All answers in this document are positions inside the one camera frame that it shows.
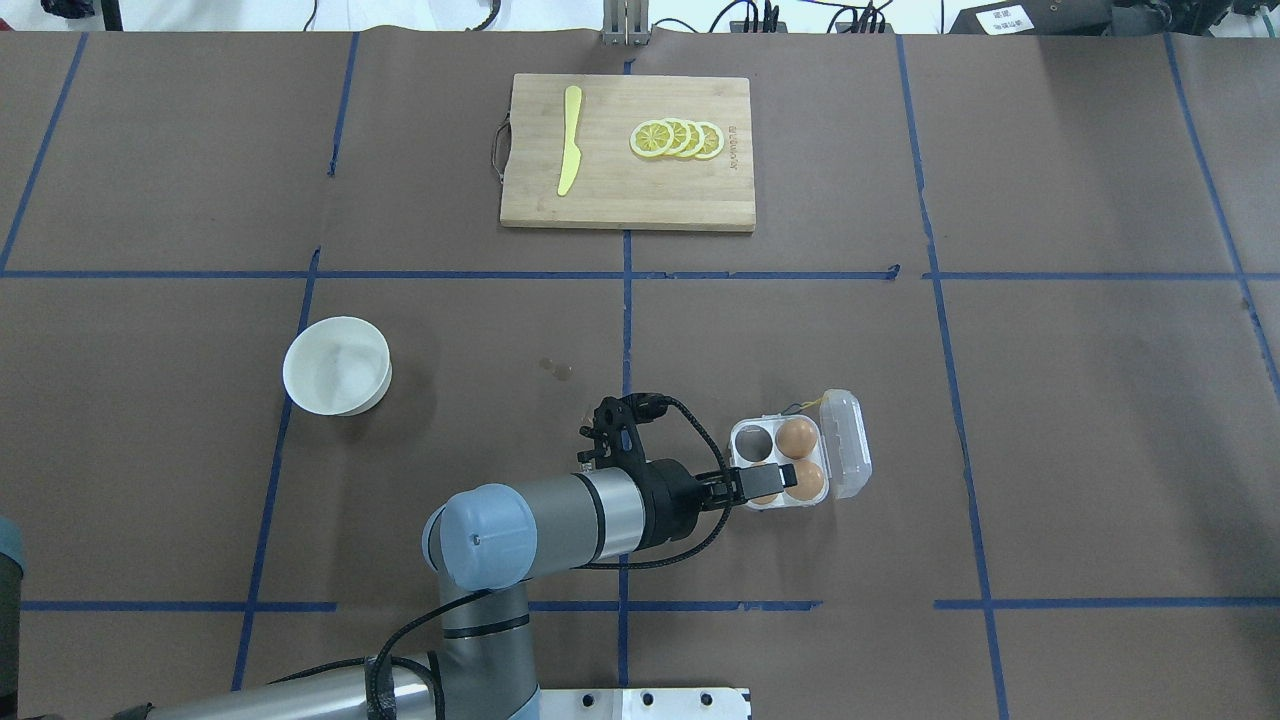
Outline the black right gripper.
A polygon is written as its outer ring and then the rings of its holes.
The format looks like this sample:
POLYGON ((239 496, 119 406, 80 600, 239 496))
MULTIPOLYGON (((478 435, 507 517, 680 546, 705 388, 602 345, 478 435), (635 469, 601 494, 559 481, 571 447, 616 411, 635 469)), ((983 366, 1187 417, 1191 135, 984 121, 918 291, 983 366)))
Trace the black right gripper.
POLYGON ((701 512, 724 506, 726 482, 733 501, 750 501, 783 493, 796 478, 790 462, 721 468, 694 475, 675 460, 654 460, 634 469, 634 482, 644 511, 643 533, 635 550, 643 551, 687 538, 701 512))

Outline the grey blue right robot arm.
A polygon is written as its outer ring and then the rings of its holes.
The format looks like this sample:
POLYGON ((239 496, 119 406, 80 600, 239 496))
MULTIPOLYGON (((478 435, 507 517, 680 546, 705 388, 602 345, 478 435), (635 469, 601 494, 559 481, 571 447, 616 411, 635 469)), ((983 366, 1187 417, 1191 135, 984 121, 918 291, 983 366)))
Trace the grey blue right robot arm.
POLYGON ((686 538, 703 512, 797 484, 791 464, 699 477, 673 460, 626 461, 449 498, 422 552, 438 609, 366 659, 335 661, 260 688, 188 705, 141 705, 125 719, 535 719, 526 583, 686 538))

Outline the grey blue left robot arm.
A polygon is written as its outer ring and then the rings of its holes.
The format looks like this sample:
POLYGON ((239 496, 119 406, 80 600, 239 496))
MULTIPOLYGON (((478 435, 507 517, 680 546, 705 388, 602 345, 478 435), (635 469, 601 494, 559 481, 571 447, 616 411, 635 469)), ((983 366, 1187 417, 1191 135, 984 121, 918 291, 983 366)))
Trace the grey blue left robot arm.
POLYGON ((1 518, 1 719, 18 719, 20 596, 24 548, 17 525, 1 518))

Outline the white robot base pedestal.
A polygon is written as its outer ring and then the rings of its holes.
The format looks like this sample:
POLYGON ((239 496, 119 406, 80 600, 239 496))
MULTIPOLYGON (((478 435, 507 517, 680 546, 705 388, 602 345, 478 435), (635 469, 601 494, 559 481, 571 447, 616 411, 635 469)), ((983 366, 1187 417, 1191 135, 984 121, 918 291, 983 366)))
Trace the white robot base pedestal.
POLYGON ((732 687, 543 689, 513 719, 751 719, 751 694, 732 687))

